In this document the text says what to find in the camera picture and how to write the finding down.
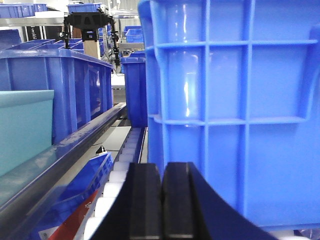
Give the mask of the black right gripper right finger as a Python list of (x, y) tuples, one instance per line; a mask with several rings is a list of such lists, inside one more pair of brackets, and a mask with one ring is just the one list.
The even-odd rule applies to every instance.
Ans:
[(191, 162), (168, 163), (162, 192), (166, 240), (274, 239), (225, 202)]

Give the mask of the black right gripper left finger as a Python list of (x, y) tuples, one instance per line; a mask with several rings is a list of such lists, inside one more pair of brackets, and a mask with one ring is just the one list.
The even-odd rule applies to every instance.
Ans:
[(115, 202), (91, 240), (160, 240), (161, 179), (153, 163), (130, 163)]

